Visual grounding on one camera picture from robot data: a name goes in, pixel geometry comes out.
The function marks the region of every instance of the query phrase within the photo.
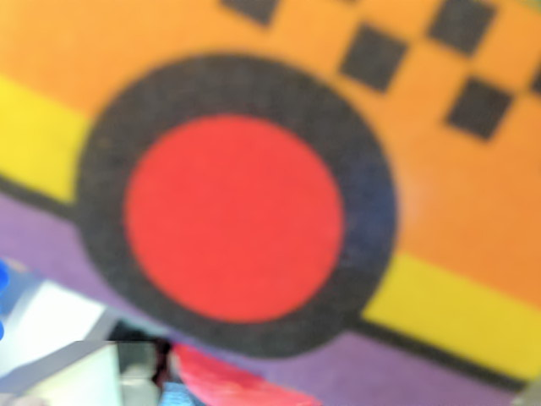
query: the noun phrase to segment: blue object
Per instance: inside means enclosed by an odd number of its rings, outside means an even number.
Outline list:
[[[9,284],[8,264],[0,260],[0,294]],[[3,325],[0,323],[0,340],[3,337]]]

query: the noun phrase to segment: black ring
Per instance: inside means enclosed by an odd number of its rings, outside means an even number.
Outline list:
[[[169,129],[232,113],[265,118],[308,142],[342,193],[344,245],[327,284],[279,320],[226,323],[183,308],[141,271],[123,225],[138,160]],[[124,297],[179,330],[258,356],[288,356],[347,328],[390,258],[396,204],[384,153],[358,114],[330,88],[284,64],[233,55],[190,58],[155,70],[98,118],[81,158],[75,218],[97,269]]]

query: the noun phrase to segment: black stripe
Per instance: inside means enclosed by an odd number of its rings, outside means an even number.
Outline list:
[[[21,202],[34,206],[35,208],[54,214],[57,217],[66,219],[71,217],[71,207],[46,197],[39,192],[19,186],[15,182],[8,180],[1,175],[0,192],[17,200],[21,200]]]
[[[421,343],[412,338],[402,336],[383,326],[378,326],[373,323],[359,320],[350,327],[354,331],[363,334],[364,336],[376,338],[378,341],[388,343],[393,347],[405,349],[410,354],[415,354],[436,364],[443,365],[445,368],[450,368],[465,376],[472,377],[482,383],[488,383],[492,386],[513,392],[521,391],[526,385],[525,381],[521,381],[510,376],[489,370],[482,366],[476,365],[470,361],[459,358],[453,354],[447,353],[441,349],[431,347],[428,344]]]

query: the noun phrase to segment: orange panel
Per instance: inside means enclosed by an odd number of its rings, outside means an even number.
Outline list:
[[[511,91],[527,87],[541,63],[541,13],[521,2],[502,3],[481,42],[474,71]]]
[[[375,23],[405,39],[420,37],[428,28],[441,0],[365,0],[363,12]]]
[[[0,19],[0,72],[90,115],[181,49],[261,48],[260,27],[208,0],[15,0]]]

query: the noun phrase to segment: purple surface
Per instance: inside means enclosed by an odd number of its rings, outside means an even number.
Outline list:
[[[93,271],[70,222],[3,195],[1,256],[21,261],[42,276],[89,297],[139,314]],[[289,359],[250,359],[211,352],[269,381],[314,395],[325,406],[506,406],[513,397],[513,393],[352,332]]]
[[[355,332],[290,359],[212,352],[325,406],[509,406],[515,396]]]
[[[93,299],[127,312],[137,310],[94,271],[71,222],[0,195],[0,257],[24,263]]]

